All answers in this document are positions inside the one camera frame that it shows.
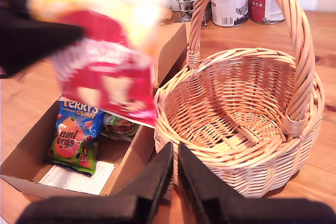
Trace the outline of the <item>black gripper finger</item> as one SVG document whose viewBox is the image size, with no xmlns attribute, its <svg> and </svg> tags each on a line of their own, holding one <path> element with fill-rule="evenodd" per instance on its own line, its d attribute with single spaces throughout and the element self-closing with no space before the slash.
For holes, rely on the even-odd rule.
<svg viewBox="0 0 336 224">
<path fill-rule="evenodd" d="M 231 203 L 242 196 L 211 172 L 184 143 L 178 149 L 178 179 L 183 210 L 192 223 L 234 223 Z"/>
<path fill-rule="evenodd" d="M 173 173 L 173 144 L 113 195 L 113 223 L 152 223 Z"/>
<path fill-rule="evenodd" d="M 78 26 L 41 22 L 1 9 L 1 78 L 8 79 L 84 36 Z"/>
</svg>

